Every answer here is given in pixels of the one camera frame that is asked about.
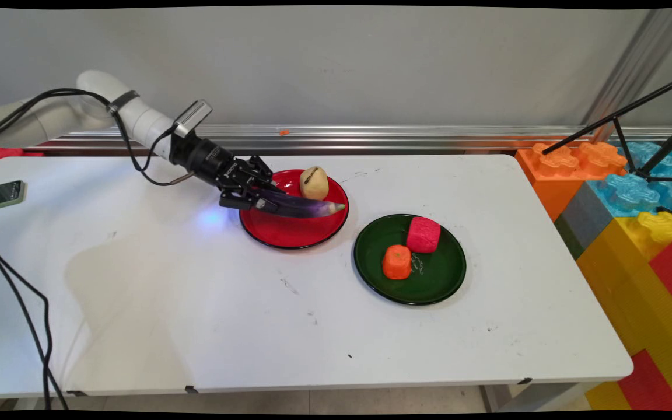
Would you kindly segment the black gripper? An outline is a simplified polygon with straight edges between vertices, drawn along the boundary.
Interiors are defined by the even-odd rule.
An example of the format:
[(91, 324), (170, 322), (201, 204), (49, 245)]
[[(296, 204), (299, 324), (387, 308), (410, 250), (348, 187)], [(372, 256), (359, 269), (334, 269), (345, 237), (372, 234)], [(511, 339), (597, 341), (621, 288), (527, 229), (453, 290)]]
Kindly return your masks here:
[(194, 133), (171, 135), (170, 162), (221, 190), (219, 205), (240, 211), (268, 208), (261, 191), (284, 193), (259, 155), (238, 159), (232, 152)]

